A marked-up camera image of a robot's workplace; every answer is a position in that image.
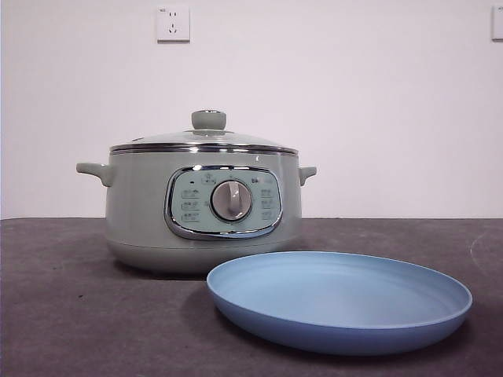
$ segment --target glass lid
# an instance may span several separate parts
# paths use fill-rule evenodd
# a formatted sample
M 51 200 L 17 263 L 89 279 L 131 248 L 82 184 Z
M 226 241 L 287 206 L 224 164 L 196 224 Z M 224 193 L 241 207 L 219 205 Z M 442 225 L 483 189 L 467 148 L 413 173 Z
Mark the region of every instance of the glass lid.
M 278 152 L 297 154 L 273 141 L 244 134 L 236 134 L 226 128 L 226 113 L 217 110 L 201 110 L 192 113 L 193 130 L 140 137 L 128 144 L 110 148 L 112 154 L 142 152 Z

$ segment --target blue plate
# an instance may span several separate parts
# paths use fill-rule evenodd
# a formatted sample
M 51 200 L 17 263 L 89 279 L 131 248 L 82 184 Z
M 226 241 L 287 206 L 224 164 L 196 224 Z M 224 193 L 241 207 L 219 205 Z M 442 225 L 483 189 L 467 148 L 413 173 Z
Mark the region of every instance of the blue plate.
M 450 276 L 358 254 L 289 251 L 215 267 L 207 285 L 220 311 L 257 336 L 319 353 L 383 355 L 455 331 L 472 305 Z

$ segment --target pot base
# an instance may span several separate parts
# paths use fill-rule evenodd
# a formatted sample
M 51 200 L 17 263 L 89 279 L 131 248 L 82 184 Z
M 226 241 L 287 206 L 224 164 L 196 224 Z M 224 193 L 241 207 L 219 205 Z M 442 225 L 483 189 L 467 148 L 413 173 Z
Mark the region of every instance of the pot base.
M 244 247 L 186 248 L 142 247 L 107 240 L 108 249 L 121 262 L 159 273 L 209 273 L 217 265 L 252 254 L 288 250 L 291 240 Z

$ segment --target gray table surface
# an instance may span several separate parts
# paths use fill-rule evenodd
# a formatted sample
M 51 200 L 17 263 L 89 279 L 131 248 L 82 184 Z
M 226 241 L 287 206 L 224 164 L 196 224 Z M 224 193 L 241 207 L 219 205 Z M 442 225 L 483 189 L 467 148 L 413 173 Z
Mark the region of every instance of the gray table surface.
M 396 258 L 447 273 L 474 305 L 449 338 L 388 357 L 259 339 L 214 307 L 204 276 L 154 275 L 107 252 L 102 218 L 2 221 L 2 375 L 502 375 L 503 220 L 305 219 L 297 250 Z

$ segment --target silver knob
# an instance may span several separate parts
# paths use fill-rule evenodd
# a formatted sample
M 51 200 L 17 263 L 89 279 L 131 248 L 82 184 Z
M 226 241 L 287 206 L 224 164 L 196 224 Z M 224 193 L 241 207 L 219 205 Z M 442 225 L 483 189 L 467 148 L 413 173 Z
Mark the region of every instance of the silver knob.
M 220 218 L 236 221 L 246 216 L 250 211 L 252 194 L 240 182 L 225 181 L 213 191 L 211 205 Z

